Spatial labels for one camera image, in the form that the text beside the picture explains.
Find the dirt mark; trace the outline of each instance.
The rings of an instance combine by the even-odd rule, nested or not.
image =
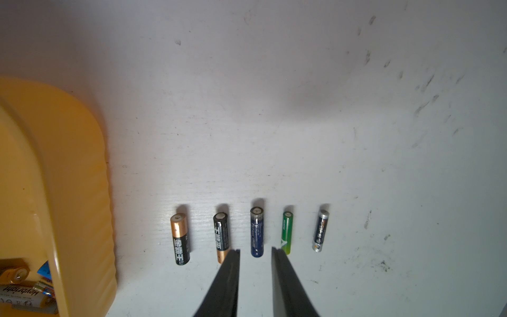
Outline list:
[[[368,213],[368,216],[366,217],[365,229],[368,229],[368,225],[370,224],[371,218],[372,218],[372,211],[370,210],[370,212]]]
[[[431,77],[426,82],[426,84],[422,85],[421,92],[425,92],[426,91],[426,88],[428,88],[428,86],[430,85],[431,81],[433,80],[433,77],[435,77],[435,74],[431,75]]]
[[[414,112],[414,117],[417,117],[419,116],[419,114],[421,113],[421,111],[424,109],[424,107],[426,107],[427,105],[429,104],[429,101],[426,102],[426,103],[423,103],[422,105],[419,106],[419,108],[416,109],[416,111]]]
[[[366,50],[365,65],[370,62],[370,54],[371,52],[369,50]]]
[[[412,144],[412,149],[415,149],[416,147],[419,146],[419,144],[421,144],[421,142],[424,140],[424,138],[426,137],[426,135],[428,134],[428,132],[424,132],[420,137],[419,139],[417,139],[417,141],[415,141],[414,144]]]

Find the white table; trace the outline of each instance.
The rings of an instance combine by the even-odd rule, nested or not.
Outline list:
[[[197,309],[219,267],[220,204],[241,249],[239,316],[272,315],[270,247],[286,205],[289,258],[322,316],[498,316],[505,305],[504,1],[0,9],[0,72],[74,94],[104,127],[119,278],[109,316]],[[182,204],[192,252],[179,267],[169,218]]]

